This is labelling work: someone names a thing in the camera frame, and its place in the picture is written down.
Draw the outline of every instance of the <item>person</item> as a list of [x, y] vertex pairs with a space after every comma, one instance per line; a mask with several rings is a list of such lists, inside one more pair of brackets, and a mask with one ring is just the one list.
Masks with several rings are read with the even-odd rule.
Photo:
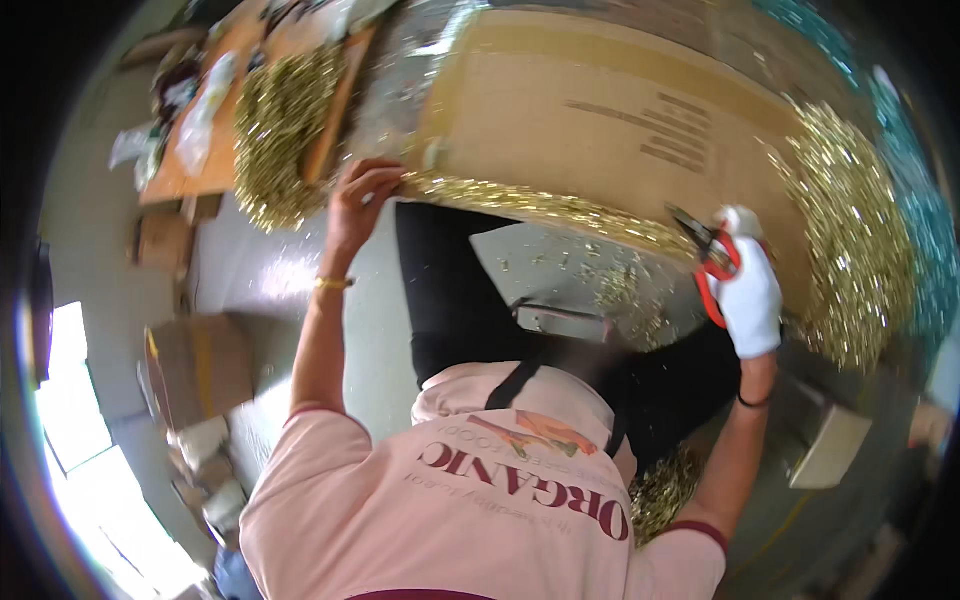
[[[331, 197], [290, 419], [240, 521], [264, 596], [711, 598], [756, 477], [780, 344], [780, 288], [757, 240], [731, 226], [742, 212], [727, 223], [741, 267], [711, 285], [729, 329], [708, 323], [646, 354], [588, 347], [604, 358], [578, 371], [584, 348], [516, 325], [469, 244], [510, 221], [398, 204], [422, 391], [415, 426], [374, 447], [344, 405], [344, 297], [403, 173], [360, 160]], [[630, 479], [731, 400], [692, 499], [635, 550]]]

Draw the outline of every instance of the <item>white glove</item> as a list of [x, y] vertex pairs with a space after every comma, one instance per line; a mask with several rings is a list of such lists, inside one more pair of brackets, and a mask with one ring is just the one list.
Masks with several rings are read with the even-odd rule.
[[717, 220], [733, 239], [741, 264], [728, 281], [708, 276], [710, 292], [723, 312], [737, 356], [757, 358], [780, 345], [780, 284], [755, 239], [763, 234], [756, 215], [743, 206], [724, 206]]

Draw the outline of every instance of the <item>black pants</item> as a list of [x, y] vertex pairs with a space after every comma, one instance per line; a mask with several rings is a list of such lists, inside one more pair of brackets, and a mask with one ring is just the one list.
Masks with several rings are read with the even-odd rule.
[[[676, 344], [646, 353], [614, 353], [603, 345], [520, 327], [469, 241], [473, 234], [513, 223], [431, 204], [396, 206], [400, 270], [421, 386], [454, 365], [541, 357], [544, 364], [585, 380], [626, 416], [638, 472], [736, 396], [739, 359], [727, 331], [711, 322]], [[593, 365], [586, 372], [577, 368], [585, 362]]]

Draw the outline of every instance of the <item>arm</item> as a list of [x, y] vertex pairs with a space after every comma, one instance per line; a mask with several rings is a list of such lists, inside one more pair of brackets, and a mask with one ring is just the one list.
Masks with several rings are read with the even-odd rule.
[[[382, 158], [347, 168], [330, 198], [327, 234], [318, 280], [344, 281], [353, 258], [373, 233], [380, 210], [400, 183], [404, 169]], [[364, 198], [373, 194], [364, 204]], [[306, 406], [345, 413], [344, 293], [318, 285], [310, 297], [294, 359], [290, 413]]]
[[722, 283], [713, 279], [710, 288], [741, 359], [740, 397], [752, 406], [733, 403], [700, 485], [677, 520], [704, 522], [729, 540], [750, 498], [763, 452], [766, 400], [777, 377], [782, 298], [764, 249], [752, 237], [738, 235], [748, 232], [745, 229], [761, 234], [756, 216], [728, 207], [722, 220], [733, 235], [742, 264], [734, 279]]

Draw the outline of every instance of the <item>graphic print on shirt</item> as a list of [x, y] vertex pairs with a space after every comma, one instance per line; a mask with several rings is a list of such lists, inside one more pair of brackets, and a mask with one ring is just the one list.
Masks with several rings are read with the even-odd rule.
[[501, 440], [509, 444], [520, 458], [528, 458], [529, 455], [526, 450], [523, 449], [528, 444], [539, 444], [551, 450], [560, 450], [570, 458], [577, 453], [577, 450], [583, 451], [587, 456], [597, 451], [596, 444], [580, 435], [566, 423], [550, 419], [539, 413], [528, 413], [527, 411], [521, 410], [516, 411], [516, 424], [537, 435], [512, 431], [506, 427], [501, 427], [500, 425], [495, 425], [480, 419], [476, 415], [470, 415], [467, 418], [467, 422], [490, 429], [493, 433], [500, 436]]
[[[624, 508], [629, 506], [626, 491], [622, 484], [615, 485], [604, 478], [600, 474], [602, 470], [592, 468], [594, 461], [599, 460], [602, 464], [606, 455], [588, 458], [589, 454], [596, 453], [596, 447], [591, 448], [593, 444], [589, 441], [578, 439], [577, 432], [559, 421], [546, 417], [538, 419], [540, 415], [536, 413], [521, 415], [520, 411], [511, 412], [516, 414], [517, 422], [524, 426], [529, 422], [531, 427], [549, 436], [549, 440], [513, 431], [491, 422], [492, 419], [477, 415], [469, 415], [461, 421], [460, 426], [448, 421], [442, 431], [460, 432], [457, 434], [458, 440], [475, 441], [476, 444], [467, 442], [468, 445], [474, 445], [475, 449], [467, 452], [456, 447], [462, 444], [454, 445], [452, 440], [451, 444], [440, 440], [430, 442], [422, 448], [416, 459], [422, 465], [419, 472], [411, 472], [404, 482], [424, 491], [432, 490], [431, 493], [442, 493], [451, 499], [475, 505], [489, 514], [521, 518], [554, 532], [558, 529], [550, 523], [562, 524], [559, 531], [565, 535], [569, 526], [592, 526], [598, 527], [610, 540], [627, 540], [632, 527], [629, 512]], [[479, 425], [493, 432], [493, 438], [505, 444], [500, 447], [489, 443], [482, 445], [480, 443], [484, 438], [480, 436], [483, 434], [470, 431], [463, 427], [464, 424]], [[529, 449], [548, 448], [551, 454], [557, 455], [559, 463], [531, 455], [524, 450], [524, 446]], [[569, 456], [583, 449], [582, 457], [575, 460], [567, 458], [567, 448], [571, 446], [574, 449]], [[520, 461], [520, 465], [511, 465], [514, 461]], [[573, 485], [570, 480], [574, 477], [583, 483]]]

